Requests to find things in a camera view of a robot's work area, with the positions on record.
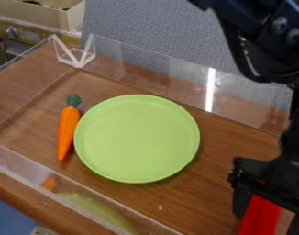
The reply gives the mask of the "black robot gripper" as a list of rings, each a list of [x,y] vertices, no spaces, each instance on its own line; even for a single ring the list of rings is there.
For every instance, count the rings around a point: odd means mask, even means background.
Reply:
[[[234,157],[228,182],[236,218],[242,218],[248,200],[257,195],[294,214],[286,235],[299,235],[299,161],[282,156],[269,161]]]

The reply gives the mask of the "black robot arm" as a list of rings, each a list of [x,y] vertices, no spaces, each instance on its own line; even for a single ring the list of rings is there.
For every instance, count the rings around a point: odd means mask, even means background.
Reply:
[[[299,0],[188,0],[212,10],[244,77],[292,90],[289,126],[272,160],[232,159],[232,213],[237,235],[274,235],[281,209],[292,214],[286,235],[299,235]]]

